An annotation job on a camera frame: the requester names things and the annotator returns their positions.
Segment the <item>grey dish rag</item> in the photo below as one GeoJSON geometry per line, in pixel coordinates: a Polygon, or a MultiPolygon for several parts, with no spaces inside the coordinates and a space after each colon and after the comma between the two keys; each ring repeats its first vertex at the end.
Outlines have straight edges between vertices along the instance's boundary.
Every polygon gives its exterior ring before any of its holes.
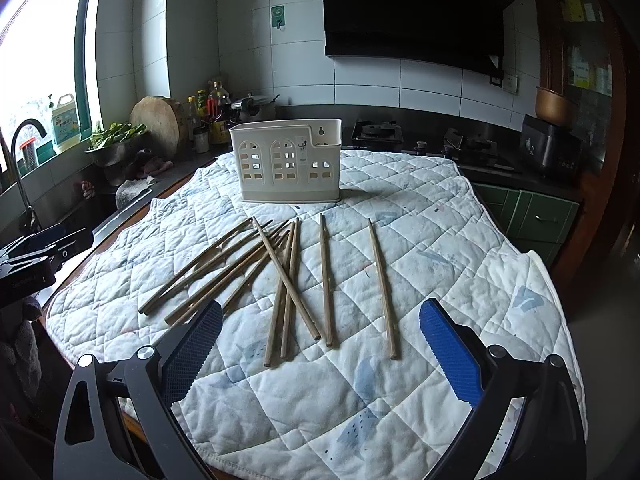
{"type": "Polygon", "coordinates": [[[155,182],[156,179],[151,176],[147,176],[139,180],[126,180],[125,182],[122,182],[115,193],[116,209],[125,209],[140,195],[151,191],[155,182]]]}

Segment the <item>steel bowl of greens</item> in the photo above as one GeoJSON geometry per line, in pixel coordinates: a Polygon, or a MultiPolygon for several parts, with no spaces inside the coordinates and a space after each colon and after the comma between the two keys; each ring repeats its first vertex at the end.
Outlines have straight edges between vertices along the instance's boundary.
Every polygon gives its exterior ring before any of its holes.
{"type": "Polygon", "coordinates": [[[86,154],[96,166],[115,166],[142,148],[145,133],[143,124],[134,126],[130,122],[113,122],[107,129],[90,136],[86,154]]]}

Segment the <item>white quilted cloth mat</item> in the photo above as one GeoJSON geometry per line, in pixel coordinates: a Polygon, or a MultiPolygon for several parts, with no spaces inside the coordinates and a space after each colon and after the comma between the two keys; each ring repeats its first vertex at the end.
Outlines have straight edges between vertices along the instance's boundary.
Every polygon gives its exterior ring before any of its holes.
{"type": "Polygon", "coordinates": [[[454,162],[346,151],[341,198],[330,204],[251,204],[232,155],[123,230],[51,300],[46,329],[69,361],[129,358],[167,332],[172,298],[138,312],[219,237],[252,219],[299,226],[293,280],[324,325],[319,216],[326,219],[337,344],[302,320],[287,352],[264,365],[279,274],[267,263],[224,318],[186,397],[172,410],[202,459],[243,479],[420,479],[469,415],[419,327],[434,298],[484,344],[518,359],[560,356],[578,396],[582,372],[561,303],[536,252],[503,234],[454,162]],[[369,220],[381,246],[400,358],[388,354],[369,220]]]}

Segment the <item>round wooden cutting board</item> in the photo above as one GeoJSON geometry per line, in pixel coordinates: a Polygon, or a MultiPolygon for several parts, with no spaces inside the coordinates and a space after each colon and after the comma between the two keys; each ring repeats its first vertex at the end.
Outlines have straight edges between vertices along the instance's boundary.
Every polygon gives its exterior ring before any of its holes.
{"type": "Polygon", "coordinates": [[[160,158],[181,158],[188,145],[189,129],[182,104],[164,96],[145,96],[132,109],[129,121],[145,125],[145,143],[160,158]]]}

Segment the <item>small white seasoning jar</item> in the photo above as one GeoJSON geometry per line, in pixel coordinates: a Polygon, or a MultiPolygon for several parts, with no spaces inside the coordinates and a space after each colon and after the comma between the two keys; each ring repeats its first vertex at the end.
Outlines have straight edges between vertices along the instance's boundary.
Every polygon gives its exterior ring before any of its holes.
{"type": "Polygon", "coordinates": [[[198,154],[204,154],[209,151],[208,127],[201,125],[193,130],[194,148],[198,154]]]}

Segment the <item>green cabinet drawers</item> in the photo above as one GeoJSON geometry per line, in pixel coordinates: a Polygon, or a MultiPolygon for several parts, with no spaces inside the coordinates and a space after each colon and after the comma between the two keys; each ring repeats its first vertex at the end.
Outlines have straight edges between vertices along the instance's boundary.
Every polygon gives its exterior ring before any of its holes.
{"type": "Polygon", "coordinates": [[[572,229],[579,204],[540,193],[473,184],[491,217],[520,252],[536,252],[552,268],[572,229]]]}

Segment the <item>yellow cap sauce bottle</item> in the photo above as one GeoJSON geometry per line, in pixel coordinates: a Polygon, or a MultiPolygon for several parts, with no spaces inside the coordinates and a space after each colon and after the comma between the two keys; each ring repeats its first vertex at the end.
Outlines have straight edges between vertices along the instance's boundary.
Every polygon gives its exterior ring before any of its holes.
{"type": "Polygon", "coordinates": [[[189,141],[194,143],[195,130],[200,124],[195,96],[188,96],[188,102],[186,102],[186,122],[188,123],[189,129],[189,141]]]}

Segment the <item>cooking oil bottle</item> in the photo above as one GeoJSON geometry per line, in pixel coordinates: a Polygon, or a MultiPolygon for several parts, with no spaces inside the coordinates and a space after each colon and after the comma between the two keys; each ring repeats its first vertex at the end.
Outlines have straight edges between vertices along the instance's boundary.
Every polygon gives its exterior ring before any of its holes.
{"type": "Polygon", "coordinates": [[[214,80],[212,90],[209,92],[210,132],[213,144],[229,144],[230,133],[227,122],[230,116],[231,99],[229,92],[222,85],[221,80],[214,80]]]}

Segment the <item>white plastic utensil holder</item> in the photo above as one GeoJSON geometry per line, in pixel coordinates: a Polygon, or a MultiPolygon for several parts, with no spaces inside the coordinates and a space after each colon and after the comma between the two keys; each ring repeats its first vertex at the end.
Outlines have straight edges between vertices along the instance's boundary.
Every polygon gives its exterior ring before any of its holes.
{"type": "Polygon", "coordinates": [[[230,129],[243,200],[331,203],[340,199],[342,121],[247,122],[230,129]]]}

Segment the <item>silver pressure cooker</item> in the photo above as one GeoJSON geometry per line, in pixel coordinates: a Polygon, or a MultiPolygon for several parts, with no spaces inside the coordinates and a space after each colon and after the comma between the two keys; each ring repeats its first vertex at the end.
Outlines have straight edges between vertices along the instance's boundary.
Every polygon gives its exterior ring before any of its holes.
{"type": "Polygon", "coordinates": [[[263,122],[276,118],[278,96],[251,94],[231,104],[233,119],[237,122],[263,122]]]}

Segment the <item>black rice cooker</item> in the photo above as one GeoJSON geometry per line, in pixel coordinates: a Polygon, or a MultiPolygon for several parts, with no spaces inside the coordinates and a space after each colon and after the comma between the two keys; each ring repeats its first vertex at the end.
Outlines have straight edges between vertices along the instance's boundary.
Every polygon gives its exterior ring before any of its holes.
{"type": "Polygon", "coordinates": [[[577,167],[584,142],[570,127],[558,126],[544,119],[525,115],[520,150],[544,170],[577,167]]]}

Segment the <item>black gas stove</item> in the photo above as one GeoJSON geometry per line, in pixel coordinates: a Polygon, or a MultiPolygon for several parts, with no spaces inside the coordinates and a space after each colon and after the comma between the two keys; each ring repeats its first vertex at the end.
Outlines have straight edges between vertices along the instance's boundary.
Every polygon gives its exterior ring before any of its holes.
{"type": "Polygon", "coordinates": [[[513,171],[514,160],[499,150],[498,143],[477,134],[467,134],[457,128],[444,133],[412,132],[398,122],[358,120],[348,138],[348,148],[374,152],[405,153],[438,156],[462,166],[513,171]]]}

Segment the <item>copper pot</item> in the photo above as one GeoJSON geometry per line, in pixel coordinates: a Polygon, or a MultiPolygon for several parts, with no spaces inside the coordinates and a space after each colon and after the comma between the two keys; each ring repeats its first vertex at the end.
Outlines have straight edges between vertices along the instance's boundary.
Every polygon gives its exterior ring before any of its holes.
{"type": "Polygon", "coordinates": [[[536,116],[557,126],[568,126],[574,122],[577,107],[574,102],[553,90],[538,87],[536,93],[536,116]]]}

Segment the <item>black range hood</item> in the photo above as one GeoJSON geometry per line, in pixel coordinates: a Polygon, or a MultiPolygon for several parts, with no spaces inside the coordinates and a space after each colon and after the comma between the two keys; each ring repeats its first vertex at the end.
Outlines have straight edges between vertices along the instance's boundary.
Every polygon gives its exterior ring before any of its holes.
{"type": "Polygon", "coordinates": [[[516,0],[323,0],[326,55],[401,58],[503,76],[516,0]]]}

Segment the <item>green wall hook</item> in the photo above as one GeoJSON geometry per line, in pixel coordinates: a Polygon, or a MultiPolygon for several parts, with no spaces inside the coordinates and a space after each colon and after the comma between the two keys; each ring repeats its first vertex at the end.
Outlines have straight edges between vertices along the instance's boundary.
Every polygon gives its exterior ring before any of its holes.
{"type": "Polygon", "coordinates": [[[272,6],[270,8],[271,27],[281,29],[285,26],[285,10],[284,6],[272,6]]]}

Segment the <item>wall power socket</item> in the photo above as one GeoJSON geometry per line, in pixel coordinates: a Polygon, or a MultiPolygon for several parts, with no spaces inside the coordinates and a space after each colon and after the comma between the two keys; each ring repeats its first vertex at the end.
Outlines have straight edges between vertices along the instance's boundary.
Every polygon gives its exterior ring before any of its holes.
{"type": "Polygon", "coordinates": [[[518,75],[505,74],[503,76],[503,90],[516,96],[518,94],[518,75]]]}

